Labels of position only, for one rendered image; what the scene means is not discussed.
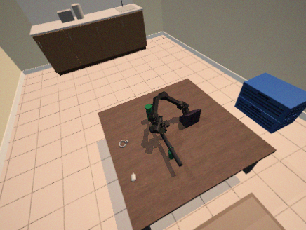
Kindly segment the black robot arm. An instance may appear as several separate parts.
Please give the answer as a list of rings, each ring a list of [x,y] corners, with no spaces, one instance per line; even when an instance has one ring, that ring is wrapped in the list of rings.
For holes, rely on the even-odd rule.
[[[151,122],[152,125],[154,125],[153,127],[153,132],[157,133],[160,135],[166,133],[167,129],[164,128],[163,126],[161,126],[163,124],[163,116],[159,116],[158,117],[158,113],[157,113],[157,109],[158,109],[158,104],[159,104],[159,100],[167,100],[175,105],[177,105],[177,108],[182,110],[183,115],[187,115],[189,113],[191,113],[189,111],[189,105],[183,101],[178,101],[170,96],[168,96],[168,93],[166,93],[165,91],[159,93],[156,97],[153,98],[153,105],[152,105],[152,112],[149,115],[149,120]],[[156,121],[156,122],[154,122]]]

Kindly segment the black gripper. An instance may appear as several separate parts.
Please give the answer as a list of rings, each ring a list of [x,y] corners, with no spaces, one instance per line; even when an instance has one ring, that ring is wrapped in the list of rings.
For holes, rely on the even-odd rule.
[[[161,126],[163,126],[164,128],[166,128],[166,127],[169,127],[170,124],[169,124],[169,122],[166,120],[166,121],[163,122],[163,124],[162,124]],[[165,126],[166,126],[166,127],[165,127]],[[150,127],[149,127],[149,130],[150,130],[151,133],[153,133],[153,130],[152,130],[152,129],[153,129],[153,126],[150,126]]]

